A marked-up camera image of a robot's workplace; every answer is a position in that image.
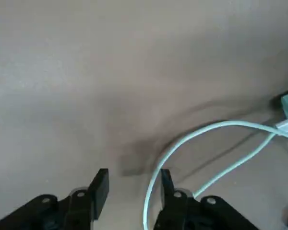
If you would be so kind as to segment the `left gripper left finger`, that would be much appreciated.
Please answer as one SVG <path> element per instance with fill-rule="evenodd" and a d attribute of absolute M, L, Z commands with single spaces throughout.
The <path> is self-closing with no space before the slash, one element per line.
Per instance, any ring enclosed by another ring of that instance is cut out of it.
<path fill-rule="evenodd" d="M 58 200 L 43 194 L 0 219 L 0 230 L 90 230 L 109 193 L 109 172 L 101 168 L 88 187 Z"/>

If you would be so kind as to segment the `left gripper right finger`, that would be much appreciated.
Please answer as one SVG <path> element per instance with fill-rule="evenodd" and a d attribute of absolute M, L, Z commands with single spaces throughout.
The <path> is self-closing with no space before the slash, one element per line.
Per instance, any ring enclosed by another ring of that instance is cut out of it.
<path fill-rule="evenodd" d="M 155 230 L 257 230 L 258 228 L 221 197 L 200 201 L 174 187 L 170 171 L 161 169 L 162 209 Z"/>

